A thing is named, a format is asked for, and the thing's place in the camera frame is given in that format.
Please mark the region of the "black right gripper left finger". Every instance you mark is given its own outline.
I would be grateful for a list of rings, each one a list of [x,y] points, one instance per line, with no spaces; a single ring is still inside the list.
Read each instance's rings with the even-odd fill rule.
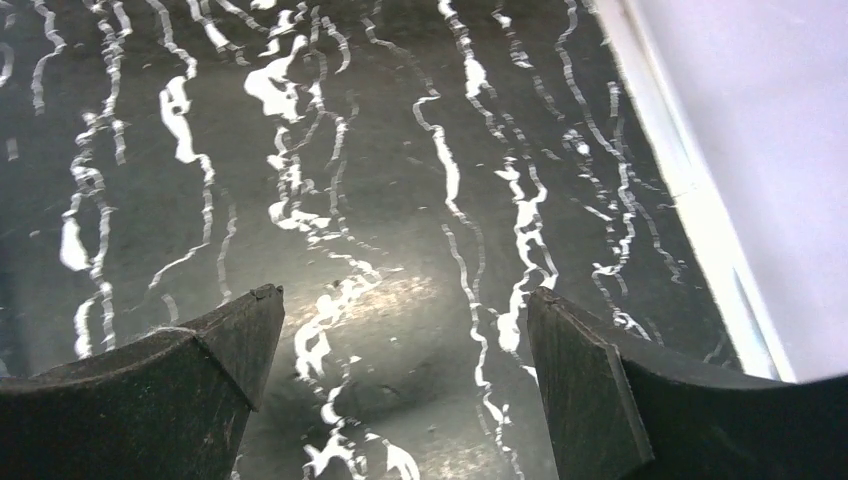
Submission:
[[[267,284],[178,326],[1,381],[5,479],[227,479],[285,319]]]

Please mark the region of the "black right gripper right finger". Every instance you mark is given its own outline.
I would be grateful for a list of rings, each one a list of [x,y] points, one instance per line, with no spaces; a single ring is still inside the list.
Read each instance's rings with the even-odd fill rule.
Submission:
[[[528,332],[563,479],[843,479],[847,379],[703,363],[540,287]]]

